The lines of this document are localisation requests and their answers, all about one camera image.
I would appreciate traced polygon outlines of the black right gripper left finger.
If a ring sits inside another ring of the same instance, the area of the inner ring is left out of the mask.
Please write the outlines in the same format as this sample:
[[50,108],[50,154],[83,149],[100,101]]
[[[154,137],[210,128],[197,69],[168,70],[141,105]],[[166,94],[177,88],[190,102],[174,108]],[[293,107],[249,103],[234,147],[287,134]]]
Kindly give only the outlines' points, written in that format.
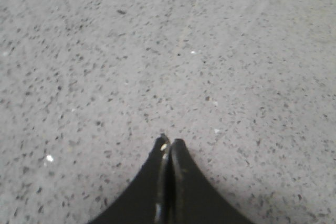
[[167,136],[160,134],[133,181],[90,223],[167,223],[170,147]]

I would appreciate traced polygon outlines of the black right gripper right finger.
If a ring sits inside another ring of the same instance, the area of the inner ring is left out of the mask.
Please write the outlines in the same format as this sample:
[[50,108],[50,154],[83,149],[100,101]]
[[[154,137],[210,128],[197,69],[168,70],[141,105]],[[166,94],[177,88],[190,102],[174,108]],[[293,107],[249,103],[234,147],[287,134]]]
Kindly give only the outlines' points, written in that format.
[[182,139],[174,140],[170,156],[175,186],[175,223],[251,223],[210,184]]

